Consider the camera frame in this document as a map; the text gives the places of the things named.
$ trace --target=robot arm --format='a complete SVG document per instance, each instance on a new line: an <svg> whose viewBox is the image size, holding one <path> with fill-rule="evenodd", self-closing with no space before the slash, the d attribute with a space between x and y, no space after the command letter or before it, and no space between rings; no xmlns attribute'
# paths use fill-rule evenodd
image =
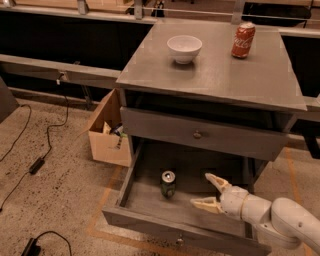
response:
<svg viewBox="0 0 320 256"><path fill-rule="evenodd" d="M320 221L301 205L287 198L270 202L213 174L206 178L220 191L220 203L215 197L191 199L195 207L248 222L286 249L295 249L302 241L320 255Z"/></svg>

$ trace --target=white bowl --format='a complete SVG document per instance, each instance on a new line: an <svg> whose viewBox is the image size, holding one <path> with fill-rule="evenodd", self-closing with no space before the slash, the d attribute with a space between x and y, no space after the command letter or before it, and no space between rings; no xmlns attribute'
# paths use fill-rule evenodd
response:
<svg viewBox="0 0 320 256"><path fill-rule="evenodd" d="M177 63L188 64L199 54L202 42L194 36L181 35L171 37L167 45Z"/></svg>

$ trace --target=coca-cola can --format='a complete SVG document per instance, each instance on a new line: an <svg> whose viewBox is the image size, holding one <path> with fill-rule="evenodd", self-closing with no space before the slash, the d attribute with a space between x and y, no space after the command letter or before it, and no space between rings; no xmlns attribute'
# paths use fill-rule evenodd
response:
<svg viewBox="0 0 320 256"><path fill-rule="evenodd" d="M245 22L238 27L231 54L244 59L248 56L256 28L252 22Z"/></svg>

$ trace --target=drawer handle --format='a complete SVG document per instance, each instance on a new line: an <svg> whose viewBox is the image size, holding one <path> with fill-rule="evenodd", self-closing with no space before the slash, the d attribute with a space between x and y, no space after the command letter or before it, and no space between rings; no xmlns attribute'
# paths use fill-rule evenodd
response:
<svg viewBox="0 0 320 256"><path fill-rule="evenodd" d="M201 138L202 138L202 134L201 134L198 130L196 130L196 131L194 132L194 134L193 134L193 138L195 138L195 139L201 139Z"/></svg>

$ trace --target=soda can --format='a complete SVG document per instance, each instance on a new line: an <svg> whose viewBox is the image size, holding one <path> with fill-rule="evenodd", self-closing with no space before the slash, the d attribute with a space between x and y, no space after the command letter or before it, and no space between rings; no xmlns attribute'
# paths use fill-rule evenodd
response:
<svg viewBox="0 0 320 256"><path fill-rule="evenodd" d="M176 190L176 175L173 171L167 170L161 175L161 194L166 197L172 197Z"/></svg>
<svg viewBox="0 0 320 256"><path fill-rule="evenodd" d="M234 37L232 56L241 59L248 56L255 32L256 28L252 22L240 24Z"/></svg>

